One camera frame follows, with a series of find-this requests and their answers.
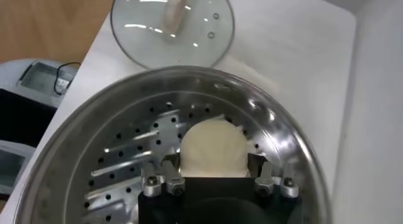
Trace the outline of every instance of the white machine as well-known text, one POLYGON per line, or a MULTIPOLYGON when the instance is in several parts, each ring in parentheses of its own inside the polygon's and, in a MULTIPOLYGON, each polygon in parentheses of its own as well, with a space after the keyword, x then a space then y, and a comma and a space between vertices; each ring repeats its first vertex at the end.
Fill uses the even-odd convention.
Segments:
POLYGON ((0 194, 12 193, 76 73, 49 60, 0 64, 0 194))

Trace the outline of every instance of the glass lid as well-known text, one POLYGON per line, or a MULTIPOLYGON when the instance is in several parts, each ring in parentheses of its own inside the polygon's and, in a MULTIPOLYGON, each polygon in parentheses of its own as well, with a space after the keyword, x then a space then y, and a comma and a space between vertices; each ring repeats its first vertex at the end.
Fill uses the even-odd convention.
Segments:
POLYGON ((228 0, 115 0, 111 25, 122 50, 148 69, 211 67, 234 33, 228 0))

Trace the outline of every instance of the wooden surface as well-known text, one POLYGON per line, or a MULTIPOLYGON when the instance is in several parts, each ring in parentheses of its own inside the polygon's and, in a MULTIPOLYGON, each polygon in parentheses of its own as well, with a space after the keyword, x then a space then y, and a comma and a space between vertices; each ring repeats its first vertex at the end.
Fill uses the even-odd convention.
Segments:
POLYGON ((0 0, 0 62, 82 61, 113 0, 0 0))

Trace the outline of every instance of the dough ball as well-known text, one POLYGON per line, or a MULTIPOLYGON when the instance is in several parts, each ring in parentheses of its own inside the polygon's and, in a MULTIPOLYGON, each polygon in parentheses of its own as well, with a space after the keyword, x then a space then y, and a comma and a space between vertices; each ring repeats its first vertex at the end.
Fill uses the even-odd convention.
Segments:
POLYGON ((246 177, 247 140, 220 119, 196 124, 183 137, 181 173, 185 177, 246 177))

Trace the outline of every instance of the black cable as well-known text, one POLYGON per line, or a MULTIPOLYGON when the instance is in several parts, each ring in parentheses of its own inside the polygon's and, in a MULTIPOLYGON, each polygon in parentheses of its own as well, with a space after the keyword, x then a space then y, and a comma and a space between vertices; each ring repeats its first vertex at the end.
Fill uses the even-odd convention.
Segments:
MULTIPOLYGON (((68 63, 65 63, 65 64, 60 65, 60 66, 56 69, 56 79, 55 79, 55 83, 53 84, 53 90, 54 90, 55 93, 58 94, 59 96, 62 95, 61 92, 58 92, 58 91, 56 90, 57 79, 59 79, 59 71, 60 71, 60 69, 61 69, 62 67, 65 67, 65 66, 67 66, 67 65, 72 65, 72 64, 81 65, 80 62, 68 62, 68 63)), ((71 79, 71 81, 68 83, 66 89, 69 88, 69 86, 70 86, 70 84, 71 84, 72 81, 73 81, 73 79, 71 79)))

